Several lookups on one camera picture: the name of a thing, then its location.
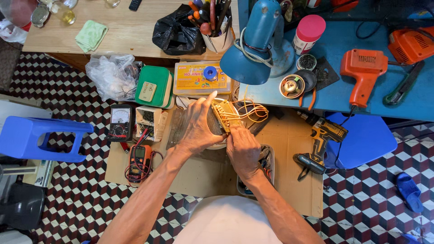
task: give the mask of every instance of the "checkered tile floor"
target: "checkered tile floor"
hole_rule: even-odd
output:
[[[42,101],[53,117],[88,122],[95,132],[86,135],[80,153],[83,163],[60,163],[54,169],[46,195],[37,243],[95,243],[125,204],[134,188],[104,181],[110,142],[108,133],[112,100],[102,102],[84,73],[53,64],[40,53],[23,53],[16,67],[10,95]],[[434,131],[434,124],[394,131],[398,142]],[[352,171],[324,175],[324,217],[306,217],[326,243],[406,243],[401,233],[420,242],[434,243],[434,135],[398,144],[397,150]],[[49,144],[67,150],[74,136],[52,133]],[[405,171],[422,191],[422,214],[409,211],[394,185]],[[147,243],[172,243],[201,200],[168,193]]]

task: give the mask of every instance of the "black plastic bag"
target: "black plastic bag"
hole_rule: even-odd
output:
[[[182,4],[175,12],[157,21],[152,42],[168,55],[203,54],[206,50],[199,28],[188,19],[190,6]]]

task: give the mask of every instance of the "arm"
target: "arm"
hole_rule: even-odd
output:
[[[170,148],[161,164],[131,195],[104,231],[100,244],[143,244],[169,191],[173,179],[187,159],[205,148],[222,142],[207,125],[207,113],[217,92],[200,98],[187,109],[188,126],[178,145]]]
[[[277,238],[283,243],[324,243],[258,168],[260,151],[261,145],[249,130],[239,126],[230,128],[227,154],[241,180],[258,199]]]

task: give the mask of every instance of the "white shirt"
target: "white shirt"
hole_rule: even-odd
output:
[[[174,244],[281,244],[258,201],[215,196],[200,201]]]

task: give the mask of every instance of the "person's left hand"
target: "person's left hand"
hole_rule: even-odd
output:
[[[222,142],[227,135],[214,135],[207,124],[207,113],[211,101],[217,96],[217,91],[208,98],[199,98],[190,103],[187,108],[187,130],[178,145],[186,147],[192,154],[199,153],[216,143]]]

